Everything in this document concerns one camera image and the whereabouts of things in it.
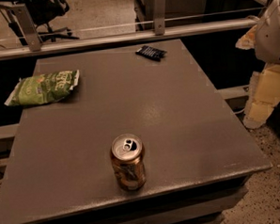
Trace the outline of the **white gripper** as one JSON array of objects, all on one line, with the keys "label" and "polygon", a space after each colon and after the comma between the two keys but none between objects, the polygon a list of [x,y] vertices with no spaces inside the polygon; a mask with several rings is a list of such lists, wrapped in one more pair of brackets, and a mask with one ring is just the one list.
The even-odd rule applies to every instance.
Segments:
[{"label": "white gripper", "polygon": [[280,0],[272,0],[257,25],[241,36],[235,46],[243,50],[256,46],[257,58],[266,63],[262,72],[254,72],[250,78],[244,108],[243,124],[257,129],[280,103],[280,64],[275,64],[280,63]]}]

